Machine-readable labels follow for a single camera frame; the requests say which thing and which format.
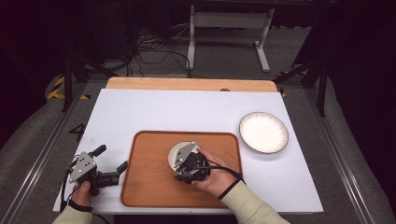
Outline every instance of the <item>metal stand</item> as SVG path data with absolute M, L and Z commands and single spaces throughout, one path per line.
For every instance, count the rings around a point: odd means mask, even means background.
M 303 88 L 312 88 L 315 82 L 319 80 L 319 89 L 318 89 L 318 110 L 322 117 L 325 117 L 324 114 L 324 100 L 326 94 L 326 84 L 327 84 L 327 75 L 328 75 L 328 63 L 325 61 L 315 61 L 308 64 L 300 65 L 299 67 L 289 71 L 287 74 L 277 77 L 273 81 L 275 84 L 280 84 L 287 79 L 294 77 L 301 72 L 308 69 L 304 79 L 301 81 Z
M 73 102 L 73 78 L 74 75 L 77 82 L 87 82 L 89 80 L 89 75 L 84 67 L 84 64 L 88 64 L 92 68 L 98 70 L 99 72 L 109 76 L 117 77 L 118 75 L 108 71 L 103 66 L 98 63 L 92 62 L 91 60 L 85 58 L 81 54 L 78 54 L 78 49 L 75 45 L 75 38 L 72 35 L 68 21 L 66 17 L 61 17 L 64 11 L 58 0 L 55 1 L 40 1 L 40 6 L 44 13 L 46 13 L 50 20 L 54 30 L 58 34 L 58 39 L 60 47 L 62 49 L 62 54 L 64 55 L 64 109 L 63 112 Z
M 226 27 L 226 28 L 250 28 L 262 29 L 262 38 L 255 41 L 255 48 L 259 56 L 262 71 L 269 72 L 270 67 L 262 47 L 271 25 L 274 10 L 269 9 L 268 13 L 221 13 L 221 12 L 195 12 L 195 7 L 191 6 L 190 15 L 190 44 L 187 57 L 188 69 L 194 67 L 195 54 L 195 27 Z

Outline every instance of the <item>wooden table edge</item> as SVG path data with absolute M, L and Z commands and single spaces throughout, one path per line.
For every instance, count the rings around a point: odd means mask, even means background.
M 171 77 L 112 77 L 106 89 L 277 92 L 276 84 L 270 80 Z

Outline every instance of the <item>plate rim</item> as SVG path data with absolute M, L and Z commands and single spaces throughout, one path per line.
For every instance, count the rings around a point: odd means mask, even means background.
M 279 120 L 280 123 L 283 125 L 283 127 L 285 127 L 285 130 L 286 130 L 286 138 L 287 138 L 287 139 L 286 139 L 285 145 L 284 145 L 280 150 L 274 151 L 274 152 L 260 151 L 260 150 L 258 150 L 258 149 L 256 149 L 256 148 L 252 147 L 252 146 L 245 140 L 245 138 L 244 138 L 244 136 L 242 135 L 242 132 L 241 132 L 242 122 L 247 118 L 247 116 L 251 116 L 252 114 L 266 114 L 266 115 L 272 116 L 272 117 L 276 118 L 277 120 Z M 262 112 L 262 111 L 255 111 L 255 112 L 250 112 L 250 113 L 246 114 L 246 115 L 239 121 L 239 134 L 241 135 L 242 140 L 243 140 L 251 149 L 253 149 L 253 150 L 257 151 L 257 152 L 260 152 L 260 153 L 262 153 L 262 154 L 274 154 L 274 153 L 277 153 L 277 152 L 283 150 L 283 149 L 286 147 L 286 145 L 288 144 L 288 142 L 289 142 L 289 130 L 288 130 L 288 128 L 286 127 L 285 123 L 284 123 L 281 119 L 279 119 L 277 116 L 275 116 L 275 115 L 273 115 L 273 114 L 270 114 L 270 113 L 267 113 L 267 112 Z

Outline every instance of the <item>white tabletop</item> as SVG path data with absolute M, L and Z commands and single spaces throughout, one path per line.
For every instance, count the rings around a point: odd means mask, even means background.
M 242 140 L 239 122 L 251 112 L 270 113 L 289 132 L 286 147 L 275 154 L 261 154 Z M 238 137 L 242 170 L 247 185 L 279 213 L 316 213 L 323 208 L 306 165 L 282 97 L 278 92 L 144 91 L 100 92 L 76 155 L 100 145 L 107 150 L 94 160 L 98 171 L 113 172 L 129 158 L 134 135 L 140 131 L 233 133 Z M 125 207 L 120 184 L 101 189 L 92 198 L 100 214 L 231 214 L 229 209 Z M 67 184 L 65 195 L 73 185 Z M 54 211 L 59 211 L 58 196 Z

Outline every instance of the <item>white metal frame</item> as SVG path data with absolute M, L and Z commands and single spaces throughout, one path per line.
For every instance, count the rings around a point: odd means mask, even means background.
M 250 28 L 262 29 L 262 38 L 255 41 L 255 48 L 259 55 L 262 71 L 269 72 L 270 67 L 262 47 L 271 25 L 274 10 L 269 9 L 268 13 L 224 13 L 224 12 L 195 12 L 195 7 L 191 6 L 190 15 L 190 44 L 187 57 L 188 69 L 194 67 L 195 55 L 195 27 L 225 27 L 225 28 Z

